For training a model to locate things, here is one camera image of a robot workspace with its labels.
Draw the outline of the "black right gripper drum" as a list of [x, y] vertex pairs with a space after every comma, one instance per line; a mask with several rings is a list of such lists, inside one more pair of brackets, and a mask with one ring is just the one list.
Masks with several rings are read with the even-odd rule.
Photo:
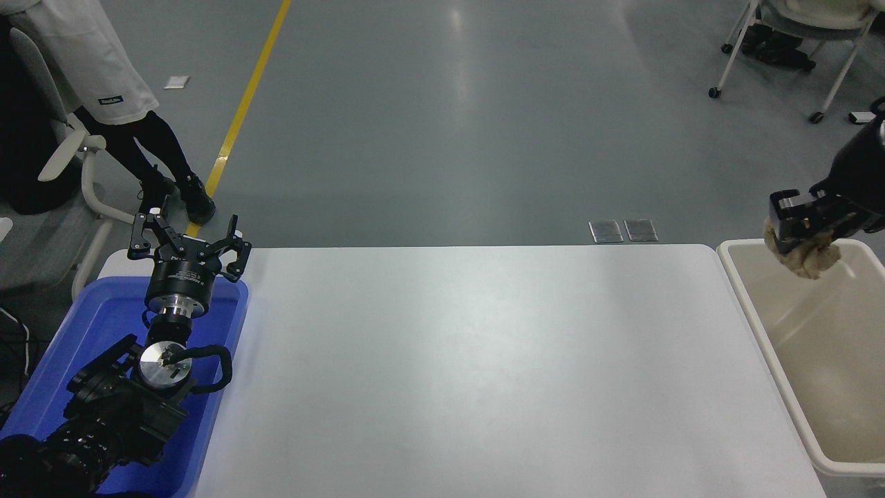
[[876, 116], [861, 127], [835, 154], [828, 176], [813, 184], [809, 193], [843, 196], [851, 203], [877, 217], [866, 232], [883, 230], [884, 145], [883, 117]]

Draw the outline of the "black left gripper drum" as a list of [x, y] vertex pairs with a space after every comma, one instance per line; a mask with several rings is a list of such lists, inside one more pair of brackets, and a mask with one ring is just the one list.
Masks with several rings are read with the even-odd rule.
[[201, 239], [183, 239], [185, 253], [177, 255], [165, 243], [154, 252], [154, 268], [145, 305], [160, 306], [165, 297], [184, 296], [200, 306], [211, 303], [213, 286], [221, 263]]

